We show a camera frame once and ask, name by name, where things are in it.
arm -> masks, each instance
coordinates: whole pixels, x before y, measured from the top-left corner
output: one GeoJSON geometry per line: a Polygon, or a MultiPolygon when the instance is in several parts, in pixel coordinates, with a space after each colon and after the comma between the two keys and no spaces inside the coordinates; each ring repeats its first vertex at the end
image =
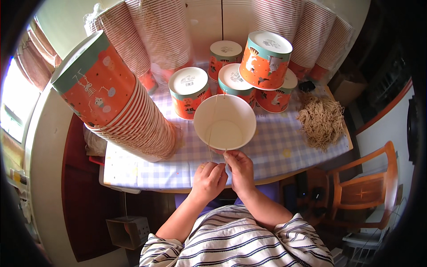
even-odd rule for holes
{"type": "Polygon", "coordinates": [[[202,163],[194,175],[190,194],[160,227],[156,236],[163,239],[176,239],[183,243],[200,212],[224,189],[227,178],[224,163],[202,163]]]}
{"type": "Polygon", "coordinates": [[[232,188],[254,218],[270,231],[292,219],[292,214],[280,204],[261,193],[254,183],[252,160],[238,150],[224,153],[232,172],[232,188]]]}

hand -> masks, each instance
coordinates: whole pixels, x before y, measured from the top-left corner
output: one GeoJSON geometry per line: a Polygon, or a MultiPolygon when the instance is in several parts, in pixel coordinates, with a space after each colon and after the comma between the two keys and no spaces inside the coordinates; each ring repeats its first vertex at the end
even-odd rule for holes
{"type": "Polygon", "coordinates": [[[225,161],[230,165],[232,173],[231,188],[242,198],[255,190],[254,164],[245,153],[230,150],[224,153],[225,161]]]}
{"type": "Polygon", "coordinates": [[[193,189],[189,197],[208,204],[224,190],[227,179],[224,163],[202,163],[194,174],[193,189]]]}

purple checkered tablecloth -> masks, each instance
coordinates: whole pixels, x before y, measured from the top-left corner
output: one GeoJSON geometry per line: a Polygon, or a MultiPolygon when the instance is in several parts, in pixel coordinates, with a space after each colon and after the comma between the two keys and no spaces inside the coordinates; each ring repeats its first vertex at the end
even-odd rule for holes
{"type": "MultiPolygon", "coordinates": [[[[317,86],[315,95],[327,94],[317,86]]],[[[146,162],[121,148],[108,143],[105,157],[104,182],[114,186],[143,190],[185,189],[192,187],[196,168],[210,160],[207,145],[196,134],[192,121],[179,118],[172,107],[169,90],[158,88],[152,99],[166,119],[183,129],[183,141],[177,153],[169,160],[146,162]]],[[[348,139],[341,136],[336,145],[326,153],[309,148],[300,133],[296,96],[293,94],[285,112],[272,114],[261,107],[254,108],[257,130],[252,140],[241,148],[254,163],[254,179],[261,180],[276,175],[311,167],[349,151],[348,139]]],[[[224,162],[224,157],[212,152],[213,161],[224,162]]],[[[231,184],[228,172],[227,185],[231,184]]]]}

woman's left hand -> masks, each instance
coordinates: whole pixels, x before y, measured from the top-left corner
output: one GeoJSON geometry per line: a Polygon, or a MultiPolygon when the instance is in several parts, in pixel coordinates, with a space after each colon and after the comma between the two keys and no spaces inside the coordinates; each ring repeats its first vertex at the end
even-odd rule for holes
{"type": "Polygon", "coordinates": [[[224,163],[204,162],[196,170],[189,197],[208,204],[224,190],[227,179],[224,163]]]}

curtain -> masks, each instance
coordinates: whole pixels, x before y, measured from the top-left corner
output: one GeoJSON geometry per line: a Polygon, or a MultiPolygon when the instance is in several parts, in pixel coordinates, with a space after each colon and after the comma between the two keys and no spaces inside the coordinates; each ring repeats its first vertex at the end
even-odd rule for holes
{"type": "Polygon", "coordinates": [[[14,58],[24,77],[40,91],[62,62],[35,19],[22,35],[14,58]]]}

